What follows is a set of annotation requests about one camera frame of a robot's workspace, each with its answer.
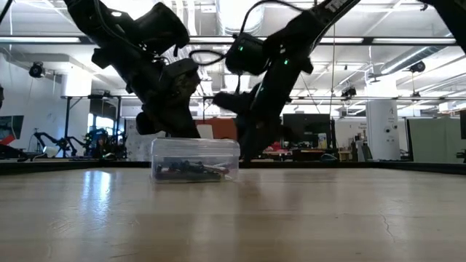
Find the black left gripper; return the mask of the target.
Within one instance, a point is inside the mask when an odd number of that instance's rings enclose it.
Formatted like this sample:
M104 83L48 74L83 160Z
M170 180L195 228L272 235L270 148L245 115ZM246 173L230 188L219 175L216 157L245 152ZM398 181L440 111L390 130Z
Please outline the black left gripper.
M142 54L119 56L119 75L126 84L126 92L150 107L187 103L200 83L198 68L191 58L171 63L164 57ZM174 138L200 138L188 107L167 108L162 112L162 125ZM136 116L136 130L140 135L162 131L144 111Z

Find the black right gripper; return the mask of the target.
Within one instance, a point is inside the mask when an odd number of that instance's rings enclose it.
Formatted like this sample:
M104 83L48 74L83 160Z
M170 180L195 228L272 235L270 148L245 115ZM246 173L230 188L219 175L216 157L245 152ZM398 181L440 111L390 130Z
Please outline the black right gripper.
M313 40L304 34L275 33L264 40L264 53L269 57L263 79L249 92L220 92L213 103L247 119L240 126L240 153L244 162L260 156L280 139L280 123L270 122L257 129L257 122L276 119L287 103L301 72L312 73L309 59Z

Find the clear plastic supply box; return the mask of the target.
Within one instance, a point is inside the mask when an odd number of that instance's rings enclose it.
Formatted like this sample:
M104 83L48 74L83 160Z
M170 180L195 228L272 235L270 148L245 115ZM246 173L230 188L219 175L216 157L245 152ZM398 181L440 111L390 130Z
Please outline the clear plastic supply box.
M153 169L156 164L166 164L171 162L179 162L179 161L190 161L190 162L202 162L206 165L213 165L218 167L225 167L229 169L229 174L225 175L222 180L204 180L204 181L197 181L197 182L189 182L185 180L157 180L154 178ZM231 178L235 178L237 176L239 170L239 157L238 156L152 156L151 160L151 178L157 183L204 183L204 182L223 182L224 180L228 180Z

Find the orange partition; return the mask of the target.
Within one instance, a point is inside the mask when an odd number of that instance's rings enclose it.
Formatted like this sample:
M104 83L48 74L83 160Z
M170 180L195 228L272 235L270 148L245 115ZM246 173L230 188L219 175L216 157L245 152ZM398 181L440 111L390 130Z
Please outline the orange partition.
M198 124L210 124L213 127L214 139L237 139L237 129L233 119L214 117L196 120L195 124L196 126Z

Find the white lampshade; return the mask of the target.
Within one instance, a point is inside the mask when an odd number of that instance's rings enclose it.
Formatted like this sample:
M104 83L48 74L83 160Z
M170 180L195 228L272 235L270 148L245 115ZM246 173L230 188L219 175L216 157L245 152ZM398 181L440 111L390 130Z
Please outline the white lampshade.
M197 130L203 139L214 139L213 127L210 124L198 124Z

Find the grey patterned partition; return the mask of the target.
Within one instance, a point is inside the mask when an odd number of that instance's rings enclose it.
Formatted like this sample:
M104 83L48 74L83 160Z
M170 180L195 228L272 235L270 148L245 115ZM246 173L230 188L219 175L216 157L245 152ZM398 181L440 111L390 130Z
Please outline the grey patterned partition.
M135 119L125 119L125 133L127 135L127 158L131 162L150 162L151 144L158 134L140 135L136 130Z

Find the black monitor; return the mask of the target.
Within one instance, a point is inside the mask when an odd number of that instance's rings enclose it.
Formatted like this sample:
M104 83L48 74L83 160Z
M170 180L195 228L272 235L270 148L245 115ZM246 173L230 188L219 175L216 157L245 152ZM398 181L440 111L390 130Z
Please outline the black monitor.
M331 134L330 116L328 114L284 114L283 140L304 147L329 148Z

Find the cluttered background desk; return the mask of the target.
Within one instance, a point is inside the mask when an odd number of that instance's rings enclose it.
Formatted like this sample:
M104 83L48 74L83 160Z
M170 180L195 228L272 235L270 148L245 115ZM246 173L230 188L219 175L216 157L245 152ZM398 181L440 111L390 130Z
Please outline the cluttered background desk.
M272 149L264 151L259 159L272 159L276 162L359 162L357 151L321 148Z

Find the white round column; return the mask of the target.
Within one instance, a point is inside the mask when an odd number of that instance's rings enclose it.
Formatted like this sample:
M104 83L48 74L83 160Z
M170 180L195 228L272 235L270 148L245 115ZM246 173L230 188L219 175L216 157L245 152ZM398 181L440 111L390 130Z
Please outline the white round column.
M371 98L366 103L366 120L373 160L399 160L398 107L393 100L398 96L396 81L387 76L369 82L366 94Z

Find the black overhead rig beam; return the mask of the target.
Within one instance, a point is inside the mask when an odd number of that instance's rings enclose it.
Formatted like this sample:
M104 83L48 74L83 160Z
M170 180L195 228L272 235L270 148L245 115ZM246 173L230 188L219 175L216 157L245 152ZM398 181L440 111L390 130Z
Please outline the black overhead rig beam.
M193 36L190 44L194 45L229 45L234 39L228 36ZM0 36L0 44L87 44L93 42L86 36ZM459 46L456 39L450 37L323 37L320 45L330 46Z

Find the green partition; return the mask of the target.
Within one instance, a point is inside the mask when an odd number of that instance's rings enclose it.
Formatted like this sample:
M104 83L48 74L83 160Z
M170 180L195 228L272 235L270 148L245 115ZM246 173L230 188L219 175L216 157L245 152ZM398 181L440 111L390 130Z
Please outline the green partition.
M409 119L409 132L414 162L462 164L457 153L466 149L459 119Z

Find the silver ceiling duct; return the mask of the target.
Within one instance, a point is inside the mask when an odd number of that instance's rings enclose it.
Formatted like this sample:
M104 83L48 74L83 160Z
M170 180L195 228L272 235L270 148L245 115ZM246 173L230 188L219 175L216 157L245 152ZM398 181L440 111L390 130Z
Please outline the silver ceiling duct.
M221 35L239 33L246 12L258 0L216 0L216 18ZM264 21L264 6L255 7L249 14L244 32L257 34Z

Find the dark wall monitor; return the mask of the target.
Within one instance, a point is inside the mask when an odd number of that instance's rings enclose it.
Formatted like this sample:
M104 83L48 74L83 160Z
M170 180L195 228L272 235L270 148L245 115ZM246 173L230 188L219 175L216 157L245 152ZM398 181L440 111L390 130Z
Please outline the dark wall monitor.
M8 137L20 139L24 116L0 116L0 140Z

